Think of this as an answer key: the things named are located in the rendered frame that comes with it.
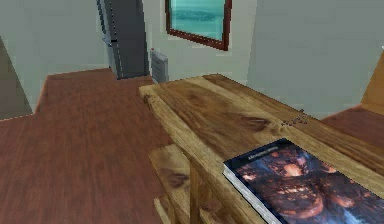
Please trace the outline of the dark grey tall cabinet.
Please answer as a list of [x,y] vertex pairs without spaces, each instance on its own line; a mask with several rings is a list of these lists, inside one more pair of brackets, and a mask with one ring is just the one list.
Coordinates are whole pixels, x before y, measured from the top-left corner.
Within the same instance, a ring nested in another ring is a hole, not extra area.
[[142,0],[96,0],[109,67],[118,80],[147,76],[149,60]]

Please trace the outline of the dark blue orange book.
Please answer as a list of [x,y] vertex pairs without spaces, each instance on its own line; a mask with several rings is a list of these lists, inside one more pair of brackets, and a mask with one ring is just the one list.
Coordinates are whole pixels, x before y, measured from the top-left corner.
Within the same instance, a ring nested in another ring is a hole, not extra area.
[[384,199],[282,138],[224,162],[268,224],[384,224]]

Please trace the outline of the brown wooden table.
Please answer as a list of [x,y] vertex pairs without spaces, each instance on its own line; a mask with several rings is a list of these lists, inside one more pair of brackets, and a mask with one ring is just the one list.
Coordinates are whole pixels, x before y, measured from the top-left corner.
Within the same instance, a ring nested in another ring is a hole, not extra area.
[[384,149],[223,75],[143,86],[172,144],[150,154],[164,224],[268,224],[223,175],[224,162],[285,138],[384,199]]

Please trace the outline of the red framed teal picture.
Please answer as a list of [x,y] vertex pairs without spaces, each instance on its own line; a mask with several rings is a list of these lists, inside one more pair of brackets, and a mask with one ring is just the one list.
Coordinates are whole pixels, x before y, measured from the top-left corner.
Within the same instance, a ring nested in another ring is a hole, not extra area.
[[227,51],[232,0],[164,0],[169,35]]

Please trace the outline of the light brown wooden furniture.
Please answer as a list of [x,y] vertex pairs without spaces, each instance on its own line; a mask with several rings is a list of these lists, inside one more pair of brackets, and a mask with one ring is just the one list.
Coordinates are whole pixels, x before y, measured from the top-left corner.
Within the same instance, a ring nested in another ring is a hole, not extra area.
[[367,85],[361,105],[366,110],[384,115],[384,51]]

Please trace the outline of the grey wall radiator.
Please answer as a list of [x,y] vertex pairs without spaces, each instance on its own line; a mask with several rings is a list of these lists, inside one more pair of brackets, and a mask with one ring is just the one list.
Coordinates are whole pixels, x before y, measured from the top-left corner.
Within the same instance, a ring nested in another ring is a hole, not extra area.
[[150,50],[152,78],[155,82],[167,82],[168,76],[168,58],[159,51],[152,48]]

